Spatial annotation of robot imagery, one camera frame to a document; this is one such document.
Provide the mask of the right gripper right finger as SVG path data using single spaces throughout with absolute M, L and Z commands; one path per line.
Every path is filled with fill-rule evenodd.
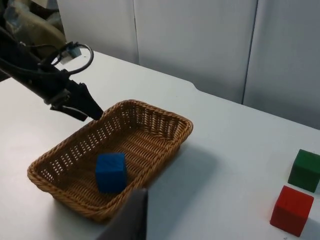
M 148 190 L 135 189 L 99 240 L 145 240 L 147 238 Z

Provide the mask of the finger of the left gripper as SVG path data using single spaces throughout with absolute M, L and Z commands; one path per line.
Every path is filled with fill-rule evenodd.
M 104 111 L 91 96 L 84 83 L 76 83 L 71 80 L 67 86 L 69 91 L 66 106 L 86 114 L 88 118 L 99 120 Z

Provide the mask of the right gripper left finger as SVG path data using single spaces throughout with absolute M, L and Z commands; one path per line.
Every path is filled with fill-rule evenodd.
M 59 105 L 59 106 L 51 105 L 50 110 L 66 114 L 82 122 L 84 122 L 88 118 L 88 116 L 85 113 L 77 109 L 73 109 L 63 105 Z

